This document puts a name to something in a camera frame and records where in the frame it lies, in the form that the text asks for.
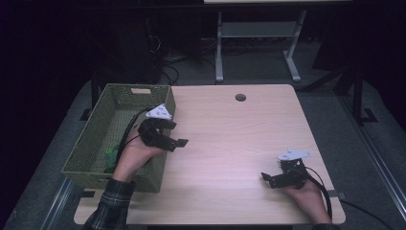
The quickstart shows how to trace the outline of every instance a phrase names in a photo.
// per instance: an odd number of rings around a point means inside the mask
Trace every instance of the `white object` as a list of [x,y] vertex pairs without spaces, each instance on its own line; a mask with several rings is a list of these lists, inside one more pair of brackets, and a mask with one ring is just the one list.
[[280,160],[287,161],[287,160],[297,160],[309,155],[311,155],[310,151],[287,149],[286,153],[280,155],[278,158]]
[[172,119],[172,115],[169,114],[167,108],[165,105],[162,103],[158,107],[150,110],[147,113],[148,118],[159,118],[159,119],[165,119],[165,120],[170,120]]

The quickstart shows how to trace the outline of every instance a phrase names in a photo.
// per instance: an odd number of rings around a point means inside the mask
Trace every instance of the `grommet hole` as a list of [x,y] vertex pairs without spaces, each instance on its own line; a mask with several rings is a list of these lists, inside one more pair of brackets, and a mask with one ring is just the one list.
[[237,94],[236,95],[236,100],[239,102],[244,102],[245,100],[247,100],[247,97],[243,94]]

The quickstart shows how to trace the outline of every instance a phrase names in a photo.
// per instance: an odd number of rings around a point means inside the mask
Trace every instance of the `wrist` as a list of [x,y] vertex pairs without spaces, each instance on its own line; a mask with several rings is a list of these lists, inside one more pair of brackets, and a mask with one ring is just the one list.
[[313,224],[322,224],[322,223],[332,224],[331,218],[328,216],[327,213],[313,215],[312,217],[310,217],[310,219]]
[[124,170],[121,170],[120,168],[116,168],[116,171],[114,171],[112,178],[125,183],[130,183],[133,174],[134,172],[126,172]]

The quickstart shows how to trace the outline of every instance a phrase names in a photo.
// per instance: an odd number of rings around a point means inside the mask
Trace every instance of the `table leg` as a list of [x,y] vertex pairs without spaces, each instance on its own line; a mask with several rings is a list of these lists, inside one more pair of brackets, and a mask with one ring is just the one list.
[[290,48],[286,51],[283,51],[284,59],[286,60],[287,67],[289,68],[290,75],[292,76],[293,81],[299,82],[301,81],[301,77],[299,76],[298,69],[296,68],[295,62],[293,61],[293,52],[295,51],[296,44],[298,43],[299,35],[301,34],[302,26],[305,21],[305,14],[306,11],[301,11],[299,15],[299,19],[296,23],[293,36],[292,36],[292,44]]
[[221,11],[217,22],[217,52],[215,53],[215,81],[223,82],[223,60],[221,59]]

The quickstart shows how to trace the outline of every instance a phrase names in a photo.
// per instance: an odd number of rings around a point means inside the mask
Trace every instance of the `white desk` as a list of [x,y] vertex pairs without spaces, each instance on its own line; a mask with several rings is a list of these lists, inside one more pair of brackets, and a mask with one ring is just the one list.
[[[311,2],[349,2],[351,0],[204,0],[205,4],[237,3],[311,3]],[[283,22],[224,22],[221,11],[217,21],[217,49],[215,54],[215,80],[223,82],[223,65],[221,57],[222,37],[291,37],[290,47],[283,51],[292,80],[301,81],[293,53],[305,21],[306,10],[302,10],[296,21]]]
[[[309,150],[304,163],[333,185],[297,96],[290,85],[175,86],[172,138],[187,138],[170,152],[158,194],[135,193],[128,224],[299,224],[309,219],[280,190],[261,178],[281,173],[277,156]],[[236,94],[244,94],[238,102]],[[82,198],[75,222],[96,210],[102,190]],[[345,214],[331,199],[333,221]]]

